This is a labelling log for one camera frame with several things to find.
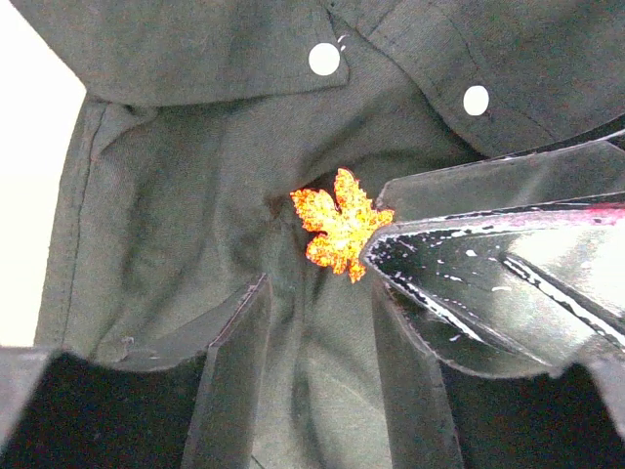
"white background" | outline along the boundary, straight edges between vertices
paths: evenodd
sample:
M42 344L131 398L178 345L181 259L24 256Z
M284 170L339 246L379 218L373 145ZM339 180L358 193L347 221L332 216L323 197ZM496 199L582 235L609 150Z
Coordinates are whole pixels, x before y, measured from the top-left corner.
M85 89L0 0L0 345L31 345L59 177Z

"leaf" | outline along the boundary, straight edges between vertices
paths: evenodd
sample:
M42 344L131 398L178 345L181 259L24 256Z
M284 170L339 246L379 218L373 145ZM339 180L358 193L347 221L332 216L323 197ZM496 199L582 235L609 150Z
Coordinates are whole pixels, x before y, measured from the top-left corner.
M331 267L342 274L349 266L352 283L360 280L365 268L358 260L360 250L378 228L393 221L393 210L375 210L354 175L340 168L334 181L338 207L326 191L302 189L291 192L291 198L304 228L322 232L313 239L306 257L321 267Z

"wrinkled cloth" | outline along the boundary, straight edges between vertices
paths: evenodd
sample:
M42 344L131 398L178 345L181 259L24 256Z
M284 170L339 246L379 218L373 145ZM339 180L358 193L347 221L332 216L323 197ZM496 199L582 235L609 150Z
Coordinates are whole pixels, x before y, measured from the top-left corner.
M88 93L35 343L117 361L127 337L160 337L267 272L252 467L391 467L371 274L352 285L305 258L290 192L331 191L346 167L374 198L625 113L617 1L13 1ZM329 76L308 65L322 42L341 49ZM481 116L463 107L474 85Z

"white button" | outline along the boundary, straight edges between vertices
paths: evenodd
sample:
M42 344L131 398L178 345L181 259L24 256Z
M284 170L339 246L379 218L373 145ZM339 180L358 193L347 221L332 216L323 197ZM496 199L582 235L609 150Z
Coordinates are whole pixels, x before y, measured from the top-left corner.
M327 42L317 44L309 54L309 64L312 71L317 75L331 75L339 68L340 62L339 50Z
M469 115L482 115L488 109L488 92L483 86L472 86L465 93L464 104Z

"shirt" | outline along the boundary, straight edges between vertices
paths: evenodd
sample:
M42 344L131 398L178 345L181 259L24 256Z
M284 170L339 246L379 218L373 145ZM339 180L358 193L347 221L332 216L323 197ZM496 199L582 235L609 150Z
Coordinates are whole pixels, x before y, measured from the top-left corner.
M616 0L13 3L87 88L35 343L120 360L269 273L252 467L391 467L370 276L305 258L290 192L347 167L375 196L625 113Z

